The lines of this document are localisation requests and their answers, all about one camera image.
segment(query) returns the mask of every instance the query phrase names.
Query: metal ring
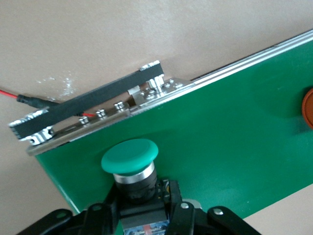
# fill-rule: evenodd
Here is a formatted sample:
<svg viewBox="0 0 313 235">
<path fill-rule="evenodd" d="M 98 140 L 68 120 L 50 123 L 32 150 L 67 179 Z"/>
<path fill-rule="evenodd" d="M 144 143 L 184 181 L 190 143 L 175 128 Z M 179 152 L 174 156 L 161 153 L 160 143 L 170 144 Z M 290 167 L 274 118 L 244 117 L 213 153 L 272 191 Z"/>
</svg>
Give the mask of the metal ring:
<svg viewBox="0 0 313 235">
<path fill-rule="evenodd" d="M 119 174 L 113 174 L 113 176 L 117 183 L 129 185 L 129 184 L 137 183 L 139 181 L 147 179 L 154 170 L 155 170 L 155 164 L 151 162 L 147 166 L 147 168 L 145 168 L 142 172 L 136 175 L 124 176 L 124 175 L 119 175 Z"/>
</svg>

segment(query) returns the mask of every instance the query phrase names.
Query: orange disc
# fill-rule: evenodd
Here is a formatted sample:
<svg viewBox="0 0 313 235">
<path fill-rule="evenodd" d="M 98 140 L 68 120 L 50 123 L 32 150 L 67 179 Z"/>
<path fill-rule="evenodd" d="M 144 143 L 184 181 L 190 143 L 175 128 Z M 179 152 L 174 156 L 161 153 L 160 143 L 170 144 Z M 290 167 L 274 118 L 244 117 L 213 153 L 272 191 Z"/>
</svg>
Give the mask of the orange disc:
<svg viewBox="0 0 313 235">
<path fill-rule="evenodd" d="M 302 115 L 307 124 L 313 129 L 313 89 L 309 90 L 302 101 Z"/>
</svg>

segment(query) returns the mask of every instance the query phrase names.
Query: green cap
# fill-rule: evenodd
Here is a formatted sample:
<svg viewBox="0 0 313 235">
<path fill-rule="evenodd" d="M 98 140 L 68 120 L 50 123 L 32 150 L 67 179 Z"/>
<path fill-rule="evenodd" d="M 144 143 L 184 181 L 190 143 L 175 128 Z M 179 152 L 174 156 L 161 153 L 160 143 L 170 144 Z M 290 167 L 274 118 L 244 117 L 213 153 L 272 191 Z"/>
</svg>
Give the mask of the green cap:
<svg viewBox="0 0 313 235">
<path fill-rule="evenodd" d="M 157 145 L 150 140 L 124 141 L 103 155 L 101 166 L 106 172 L 113 174 L 138 173 L 148 166 L 157 154 Z"/>
</svg>

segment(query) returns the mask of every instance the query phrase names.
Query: green surface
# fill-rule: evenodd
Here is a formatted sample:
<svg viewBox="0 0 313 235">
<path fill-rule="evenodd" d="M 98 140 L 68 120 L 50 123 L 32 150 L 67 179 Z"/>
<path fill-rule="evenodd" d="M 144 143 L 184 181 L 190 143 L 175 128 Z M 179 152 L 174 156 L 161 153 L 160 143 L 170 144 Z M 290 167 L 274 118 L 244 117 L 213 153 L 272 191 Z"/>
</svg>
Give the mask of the green surface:
<svg viewBox="0 0 313 235">
<path fill-rule="evenodd" d="M 137 174 L 157 156 L 157 145 L 147 139 L 119 143 L 103 156 L 101 166 L 108 173 Z"/>
<path fill-rule="evenodd" d="M 309 42 L 37 158 L 81 211 L 113 183 L 104 153 L 147 138 L 159 177 L 178 180 L 183 198 L 246 217 L 313 183 L 313 130 L 301 116 L 312 86 Z"/>
</svg>

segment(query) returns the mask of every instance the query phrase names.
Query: red wire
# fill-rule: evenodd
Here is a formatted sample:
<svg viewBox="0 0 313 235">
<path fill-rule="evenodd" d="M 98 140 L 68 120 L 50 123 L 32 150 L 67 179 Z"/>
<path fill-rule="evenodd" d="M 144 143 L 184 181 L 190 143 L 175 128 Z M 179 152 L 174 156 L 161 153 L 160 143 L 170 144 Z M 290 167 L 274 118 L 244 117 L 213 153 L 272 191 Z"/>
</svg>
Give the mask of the red wire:
<svg viewBox="0 0 313 235">
<path fill-rule="evenodd" d="M 5 92 L 3 90 L 0 90 L 0 94 L 6 95 L 6 96 L 14 98 L 14 99 L 16 99 L 18 97 L 17 95 L 11 94 L 9 92 Z M 94 116 L 94 114 L 87 114 L 87 113 L 83 113 L 83 115 L 84 116 L 88 116 L 88 117 L 93 117 Z"/>
<path fill-rule="evenodd" d="M 16 99 L 16 98 L 18 97 L 17 95 L 11 94 L 11 93 L 9 93 L 9 92 L 5 92 L 5 91 L 3 91 L 3 90 L 0 90 L 0 94 L 9 96 L 9 97 L 14 98 L 14 99 Z"/>
</svg>

